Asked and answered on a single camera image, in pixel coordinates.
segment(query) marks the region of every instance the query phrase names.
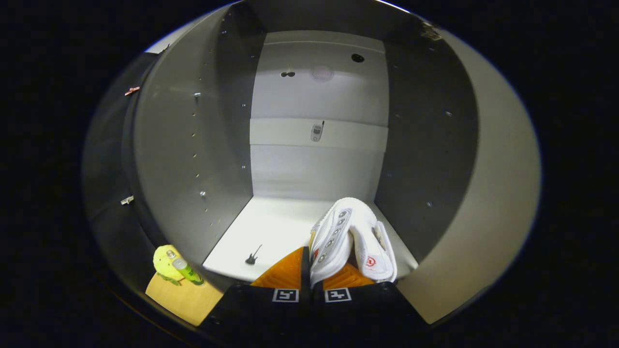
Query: metal clip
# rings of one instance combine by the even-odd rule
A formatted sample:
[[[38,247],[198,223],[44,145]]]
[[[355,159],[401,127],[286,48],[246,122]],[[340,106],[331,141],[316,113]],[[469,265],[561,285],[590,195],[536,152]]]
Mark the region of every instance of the metal clip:
[[[429,39],[432,39],[433,41],[438,41],[442,39],[443,37],[441,35],[438,35],[438,33],[435,31],[436,29],[437,28],[433,24],[424,22],[422,37],[427,37]]]
[[[135,92],[135,91],[137,91],[137,90],[140,90],[140,86],[130,88],[130,89],[129,89],[129,91],[128,91],[128,92],[126,92],[124,95],[125,95],[125,97],[126,97],[126,96],[128,96],[129,94],[132,94],[133,92]]]
[[[129,197],[123,199],[122,201],[120,201],[120,204],[121,205],[129,204],[129,203],[133,202],[133,200],[134,200],[133,196],[129,196]]]

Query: round black hole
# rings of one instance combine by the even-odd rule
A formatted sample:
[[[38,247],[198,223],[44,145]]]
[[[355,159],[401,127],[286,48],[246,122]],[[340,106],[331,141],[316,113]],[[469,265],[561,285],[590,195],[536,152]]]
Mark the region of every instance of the round black hole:
[[[361,63],[361,62],[363,62],[363,61],[365,60],[365,58],[364,58],[362,55],[360,55],[360,54],[356,54],[356,53],[355,53],[355,54],[353,54],[353,55],[351,56],[351,58],[352,58],[352,60],[353,60],[353,61],[355,61],[355,62],[357,62],[357,63]]]

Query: gray wall panel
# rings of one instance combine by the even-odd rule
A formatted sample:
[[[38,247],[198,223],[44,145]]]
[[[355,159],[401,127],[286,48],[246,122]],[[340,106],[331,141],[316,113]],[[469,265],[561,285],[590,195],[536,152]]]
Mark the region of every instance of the gray wall panel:
[[[229,10],[209,14],[163,53],[137,106],[144,196],[191,264],[202,264],[252,195],[249,108],[242,104],[251,104],[256,68],[246,53],[259,52],[261,41],[242,38],[248,28],[239,30]]]
[[[422,263],[468,187],[477,150],[477,104],[449,45],[422,37],[419,21],[403,29],[384,42],[389,137],[375,202]]]

